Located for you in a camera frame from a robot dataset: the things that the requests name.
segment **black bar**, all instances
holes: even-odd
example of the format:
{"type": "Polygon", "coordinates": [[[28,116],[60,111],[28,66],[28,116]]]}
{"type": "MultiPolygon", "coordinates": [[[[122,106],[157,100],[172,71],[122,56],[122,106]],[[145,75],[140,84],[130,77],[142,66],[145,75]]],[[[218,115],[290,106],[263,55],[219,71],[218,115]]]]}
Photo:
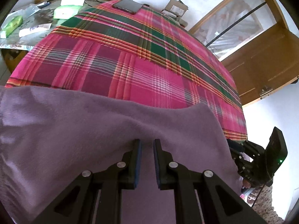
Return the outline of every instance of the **black bar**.
{"type": "Polygon", "coordinates": [[[239,22],[241,22],[244,18],[248,17],[250,14],[254,13],[256,10],[258,10],[259,8],[261,8],[262,6],[264,6],[265,4],[267,4],[267,3],[263,2],[262,4],[259,4],[256,8],[253,8],[249,13],[245,14],[243,17],[241,17],[240,19],[238,19],[231,26],[229,26],[227,29],[225,29],[223,32],[221,32],[219,35],[217,35],[215,38],[213,38],[209,43],[207,43],[207,45],[205,47],[208,47],[209,45],[211,45],[212,43],[214,43],[218,38],[220,38],[222,35],[224,35],[232,27],[234,27],[236,24],[238,24],[239,22]]]}

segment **silver rivet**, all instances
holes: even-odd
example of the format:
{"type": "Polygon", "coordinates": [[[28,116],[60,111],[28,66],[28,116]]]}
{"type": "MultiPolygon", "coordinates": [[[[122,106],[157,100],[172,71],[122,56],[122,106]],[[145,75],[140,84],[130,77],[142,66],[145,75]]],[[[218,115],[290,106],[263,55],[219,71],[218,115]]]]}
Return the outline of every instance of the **silver rivet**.
{"type": "Polygon", "coordinates": [[[90,176],[91,175],[91,171],[89,171],[89,170],[84,170],[83,172],[82,172],[82,176],[83,177],[88,177],[88,176],[90,176]]]}
{"type": "Polygon", "coordinates": [[[120,162],[117,163],[117,166],[122,168],[122,167],[126,166],[126,163],[124,161],[120,161],[120,162]]]}
{"type": "Polygon", "coordinates": [[[210,171],[210,170],[207,170],[207,171],[204,172],[204,175],[205,175],[206,177],[210,178],[210,177],[213,176],[213,172],[210,171]]]}
{"type": "Polygon", "coordinates": [[[178,163],[175,162],[175,161],[171,161],[171,162],[169,163],[169,167],[176,168],[177,166],[178,166],[178,163]]]}

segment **bed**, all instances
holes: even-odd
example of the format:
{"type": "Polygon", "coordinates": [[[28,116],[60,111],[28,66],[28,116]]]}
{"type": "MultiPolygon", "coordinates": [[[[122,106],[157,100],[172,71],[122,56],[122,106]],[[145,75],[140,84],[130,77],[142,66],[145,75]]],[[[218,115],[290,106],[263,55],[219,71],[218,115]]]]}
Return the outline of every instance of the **bed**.
{"type": "Polygon", "coordinates": [[[143,6],[99,4],[70,18],[19,63],[6,87],[78,90],[158,108],[209,106],[224,135],[247,138],[233,78],[196,38],[143,6]]]}

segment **green tissue pack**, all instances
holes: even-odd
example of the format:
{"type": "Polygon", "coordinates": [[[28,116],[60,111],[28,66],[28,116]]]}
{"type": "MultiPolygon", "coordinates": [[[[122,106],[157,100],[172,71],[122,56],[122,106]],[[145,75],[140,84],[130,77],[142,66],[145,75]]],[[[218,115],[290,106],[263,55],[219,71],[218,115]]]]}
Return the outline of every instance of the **green tissue pack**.
{"type": "Polygon", "coordinates": [[[54,10],[54,19],[69,19],[75,16],[82,6],[78,5],[64,5],[57,7],[54,10]]]}
{"type": "Polygon", "coordinates": [[[15,16],[0,32],[0,38],[7,38],[17,27],[23,23],[23,16],[15,16]]]}

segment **purple blanket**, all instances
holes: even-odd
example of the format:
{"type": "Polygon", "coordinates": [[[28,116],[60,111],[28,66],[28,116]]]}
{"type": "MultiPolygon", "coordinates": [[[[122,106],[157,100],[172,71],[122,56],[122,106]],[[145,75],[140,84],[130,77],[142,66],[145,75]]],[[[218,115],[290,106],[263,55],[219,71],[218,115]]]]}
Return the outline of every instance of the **purple blanket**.
{"type": "Polygon", "coordinates": [[[98,172],[142,140],[140,180],[123,191],[122,224],[173,224],[173,191],[160,191],[153,140],[190,170],[213,170],[235,192],[242,182],[218,120],[204,104],[161,109],[78,91],[0,88],[0,200],[30,223],[83,170],[98,172]]]}

